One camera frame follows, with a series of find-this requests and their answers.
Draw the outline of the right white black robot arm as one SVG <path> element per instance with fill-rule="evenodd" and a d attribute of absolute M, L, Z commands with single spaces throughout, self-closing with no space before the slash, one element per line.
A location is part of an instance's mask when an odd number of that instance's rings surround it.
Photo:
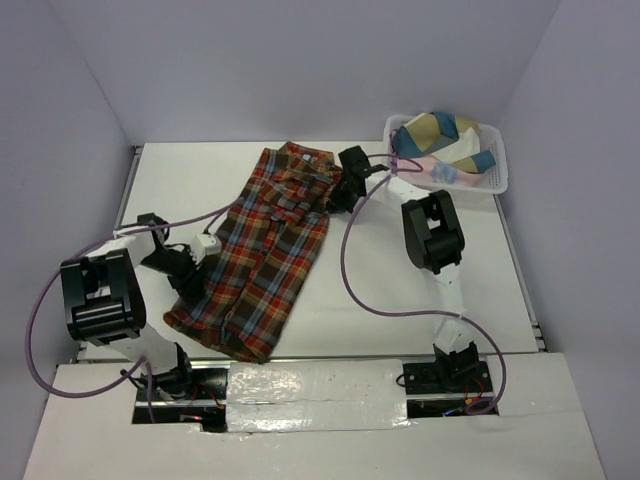
<path fill-rule="evenodd" d="M 434 379 L 444 390 L 456 391 L 480 364 L 477 345 L 465 317 L 460 284 L 462 253 L 466 246 L 451 195 L 444 190 L 428 193 L 393 174 L 389 167 L 373 165 L 359 147 L 338 154 L 342 173 L 329 201 L 332 213 L 351 214 L 340 249 L 340 272 L 348 295 L 364 310 L 389 318 L 410 317 L 410 312 L 382 312 L 367 306 L 352 289 L 346 270 L 348 236 L 362 207 L 375 200 L 398 213 L 406 254 L 426 281 L 437 285 L 443 307 L 416 311 L 416 316 L 433 316 Z"/>

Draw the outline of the red brown plaid shirt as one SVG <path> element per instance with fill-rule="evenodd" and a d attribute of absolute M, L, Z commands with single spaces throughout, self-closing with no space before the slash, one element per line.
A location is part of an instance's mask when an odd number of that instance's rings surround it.
<path fill-rule="evenodd" d="M 164 322 L 235 360 L 266 362 L 321 252 L 341 172 L 328 151 L 264 149 L 216 231 L 222 250 L 203 263 L 203 296 L 179 299 Z"/>

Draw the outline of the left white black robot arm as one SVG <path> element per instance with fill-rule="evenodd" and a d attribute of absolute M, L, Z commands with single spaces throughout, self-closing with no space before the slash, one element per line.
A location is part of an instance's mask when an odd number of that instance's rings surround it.
<path fill-rule="evenodd" d="M 198 301 L 204 294 L 206 256 L 221 251 L 217 237 L 201 233 L 188 244 L 169 245 L 169 223 L 153 214 L 113 232 L 113 237 L 60 267 L 66 326 L 72 339 L 107 347 L 128 360 L 142 358 L 149 381 L 165 400 L 190 395 L 196 385 L 188 355 L 164 338 L 147 320 L 147 308 L 136 276 L 143 266 L 166 276 L 183 298 Z"/>

